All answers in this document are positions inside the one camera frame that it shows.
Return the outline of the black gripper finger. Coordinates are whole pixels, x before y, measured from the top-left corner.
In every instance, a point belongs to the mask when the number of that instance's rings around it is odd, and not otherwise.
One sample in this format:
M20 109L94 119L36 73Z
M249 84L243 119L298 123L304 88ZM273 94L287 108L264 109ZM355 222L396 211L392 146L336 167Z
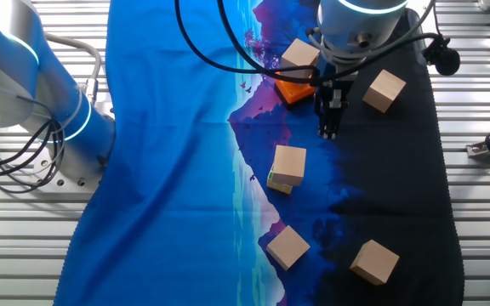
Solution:
M325 139L333 139L339 131L343 116L343 105L331 107L324 102L316 103L316 114L319 117L318 133Z

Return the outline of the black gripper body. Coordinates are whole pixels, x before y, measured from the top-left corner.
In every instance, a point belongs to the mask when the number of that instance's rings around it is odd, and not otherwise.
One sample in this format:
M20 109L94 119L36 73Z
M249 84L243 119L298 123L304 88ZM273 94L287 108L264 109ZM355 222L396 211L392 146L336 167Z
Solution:
M341 67L321 67L317 68L313 73L313 78L327 77L332 74L342 72ZM314 94L315 102L330 102L336 98L338 102L346 101L347 94L350 92L350 87L355 81L355 73L352 72L340 78L325 81L323 83L315 83L316 92Z

